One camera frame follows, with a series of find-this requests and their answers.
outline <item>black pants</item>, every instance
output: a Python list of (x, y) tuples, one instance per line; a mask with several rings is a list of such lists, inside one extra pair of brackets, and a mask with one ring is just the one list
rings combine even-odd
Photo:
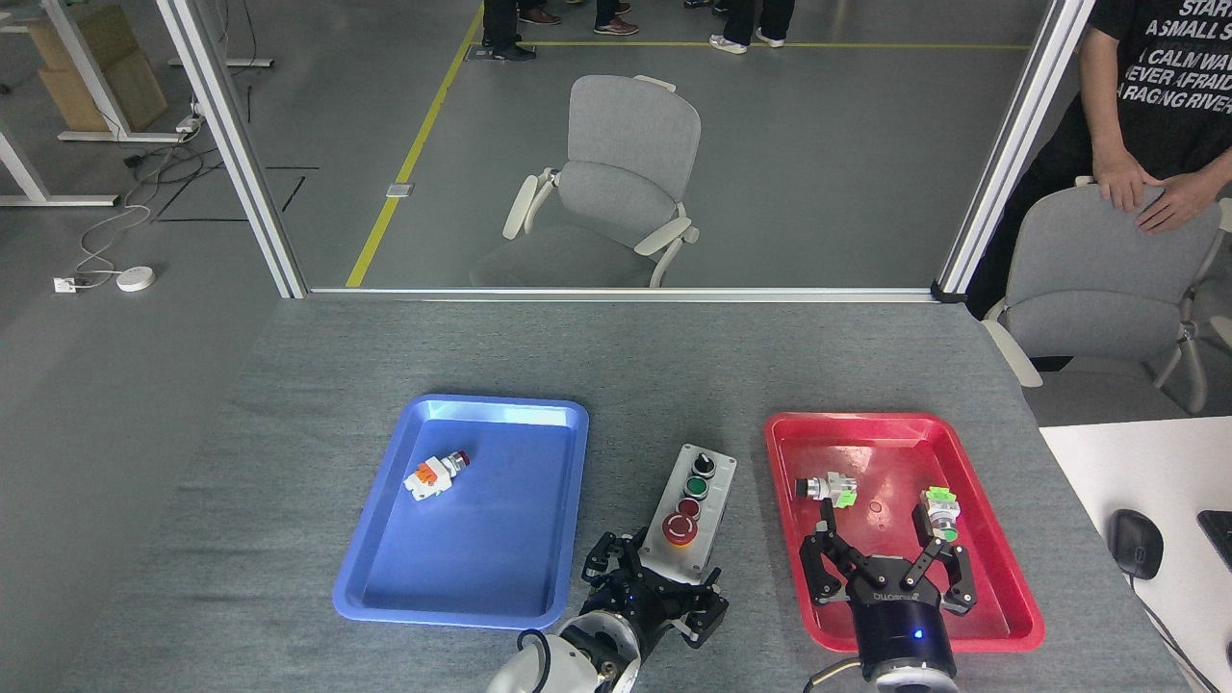
[(766, 38), (787, 38), (787, 27), (791, 25), (791, 15), (796, 11), (796, 0), (764, 0), (761, 4), (761, 22), (756, 20), (756, 7), (754, 0), (728, 0), (731, 14), (727, 17), (727, 26), (723, 27), (723, 38), (734, 41), (742, 46), (748, 46), (753, 41), (753, 28), (761, 27), (761, 35)]
[(595, 0), (595, 28), (612, 23), (618, 5), (620, 0)]
[(1009, 266), (1026, 212), (1048, 195), (1073, 187), (1076, 178), (1090, 174), (1090, 134), (1076, 100), (1005, 201), (997, 229), (967, 285), (967, 310), (972, 316), (983, 319), (1005, 297)]
[(517, 35), (517, 0), (483, 0), (483, 36), (493, 48), (508, 48)]

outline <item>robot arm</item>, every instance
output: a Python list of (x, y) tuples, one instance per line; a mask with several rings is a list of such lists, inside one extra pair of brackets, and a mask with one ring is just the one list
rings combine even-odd
[[(727, 612), (727, 599), (718, 594), (719, 570), (701, 584), (668, 580), (638, 560), (644, 536), (646, 529), (636, 536), (604, 533), (582, 570), (590, 584), (582, 614), (565, 621), (559, 635), (519, 635), (519, 652), (488, 693), (627, 692), (642, 660), (673, 628), (690, 647), (701, 647)], [(535, 645), (526, 646), (531, 634)]]

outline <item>white table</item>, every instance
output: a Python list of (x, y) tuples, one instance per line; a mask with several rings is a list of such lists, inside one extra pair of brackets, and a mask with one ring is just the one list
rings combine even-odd
[[(1099, 533), (1119, 508), (1159, 527), (1154, 580), (1135, 581), (1195, 666), (1232, 691), (1232, 571), (1198, 524), (1199, 511), (1232, 511), (1232, 417), (1042, 428), (1044, 439)], [(1109, 570), (1116, 570), (1109, 557)]]

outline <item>hand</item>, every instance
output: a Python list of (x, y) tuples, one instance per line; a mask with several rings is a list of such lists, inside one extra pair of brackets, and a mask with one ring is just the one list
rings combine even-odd
[(1099, 194), (1104, 200), (1111, 200), (1112, 206), (1122, 212), (1132, 212), (1146, 200), (1145, 185), (1163, 185), (1142, 168), (1124, 147), (1116, 150), (1096, 150), (1093, 166)]
[(1158, 200), (1138, 215), (1137, 224), (1149, 234), (1175, 231), (1215, 202), (1221, 186), (1201, 173), (1180, 174), (1163, 181)]

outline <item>computer mouse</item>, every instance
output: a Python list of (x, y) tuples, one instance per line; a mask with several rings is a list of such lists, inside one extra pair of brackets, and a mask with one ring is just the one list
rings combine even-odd
[(1121, 508), (1109, 523), (1108, 549), (1121, 571), (1137, 580), (1151, 580), (1163, 561), (1163, 535), (1142, 513)]

